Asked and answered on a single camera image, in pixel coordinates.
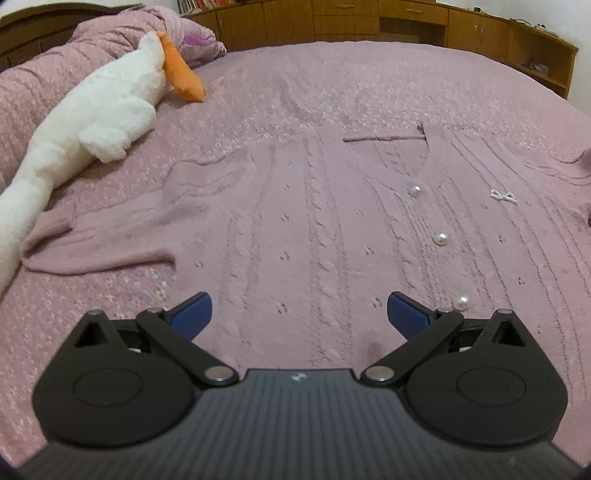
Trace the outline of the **pink knit cardigan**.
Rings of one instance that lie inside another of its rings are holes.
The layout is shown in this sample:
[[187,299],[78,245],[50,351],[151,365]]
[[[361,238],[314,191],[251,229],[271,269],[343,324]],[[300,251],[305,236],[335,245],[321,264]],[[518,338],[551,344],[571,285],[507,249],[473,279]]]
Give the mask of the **pink knit cardigan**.
[[576,396],[590,375],[590,156],[560,161],[425,125],[332,128],[180,162],[155,191],[43,214],[23,264],[83,274],[174,265],[172,303],[205,291],[200,342],[240,369],[362,367],[397,336],[399,290],[479,315],[509,307]]

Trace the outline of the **white plush goose toy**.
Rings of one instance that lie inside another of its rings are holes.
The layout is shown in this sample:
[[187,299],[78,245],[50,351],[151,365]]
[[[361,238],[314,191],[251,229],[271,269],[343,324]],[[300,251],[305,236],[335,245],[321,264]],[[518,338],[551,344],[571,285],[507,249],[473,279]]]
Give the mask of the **white plush goose toy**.
[[94,160],[120,161],[155,121],[156,106],[172,88],[202,102],[204,82],[169,35],[150,31],[136,50],[111,61],[74,87],[36,128],[25,156],[1,194],[1,286],[20,265],[20,249],[52,192]]

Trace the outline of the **pink floral bed cover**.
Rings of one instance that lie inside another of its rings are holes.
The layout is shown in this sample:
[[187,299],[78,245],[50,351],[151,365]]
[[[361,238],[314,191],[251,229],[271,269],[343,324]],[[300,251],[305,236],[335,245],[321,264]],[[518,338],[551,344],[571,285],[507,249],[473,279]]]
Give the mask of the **pink floral bed cover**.
[[[203,66],[200,75],[207,101],[186,104],[167,97],[155,127],[125,160],[87,169],[54,193],[48,212],[66,205],[109,208],[158,190],[180,162],[211,164],[241,149],[286,144],[327,127],[345,135],[416,138],[432,125],[560,161],[590,156],[586,115],[528,77],[467,52],[314,43],[230,54]],[[1,304],[4,456],[20,462],[42,445],[30,394],[81,314],[101,308],[127,317],[151,305],[171,306],[174,281],[168,261],[72,275],[26,266],[19,272]],[[587,462],[590,375],[583,396],[565,384],[569,407],[556,440]]]

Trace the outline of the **pink folded quilt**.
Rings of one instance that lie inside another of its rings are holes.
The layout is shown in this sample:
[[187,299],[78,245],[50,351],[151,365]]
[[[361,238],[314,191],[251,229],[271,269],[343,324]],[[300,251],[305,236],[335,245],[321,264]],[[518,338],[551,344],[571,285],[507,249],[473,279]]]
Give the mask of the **pink folded quilt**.
[[98,68],[134,51],[150,31],[162,31],[196,67],[226,54],[210,29],[167,7],[128,9],[80,23],[71,39],[1,73],[1,186],[13,179],[42,120]]

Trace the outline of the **wooden cabinet unit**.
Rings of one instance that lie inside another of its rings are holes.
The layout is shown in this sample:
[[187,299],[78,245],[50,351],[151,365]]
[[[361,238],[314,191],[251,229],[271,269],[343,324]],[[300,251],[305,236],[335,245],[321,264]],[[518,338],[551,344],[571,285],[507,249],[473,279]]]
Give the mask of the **wooden cabinet unit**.
[[567,98],[578,49],[522,20],[437,1],[249,1],[185,16],[231,51],[312,41],[397,41],[486,56]]

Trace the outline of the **books on shelf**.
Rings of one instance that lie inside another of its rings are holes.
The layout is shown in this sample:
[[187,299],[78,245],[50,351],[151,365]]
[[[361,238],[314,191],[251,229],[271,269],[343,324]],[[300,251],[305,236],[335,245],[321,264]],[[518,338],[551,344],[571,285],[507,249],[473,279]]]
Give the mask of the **books on shelf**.
[[249,0],[177,0],[177,9],[183,16],[246,4]]

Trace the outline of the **dark wooden headboard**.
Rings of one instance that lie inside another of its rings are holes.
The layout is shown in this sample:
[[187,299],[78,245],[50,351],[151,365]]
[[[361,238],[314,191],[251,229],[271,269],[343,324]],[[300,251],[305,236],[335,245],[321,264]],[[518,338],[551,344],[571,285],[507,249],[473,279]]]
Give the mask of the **dark wooden headboard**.
[[3,16],[0,30],[1,71],[67,43],[80,23],[136,7],[140,4],[108,7],[66,2],[29,7]]

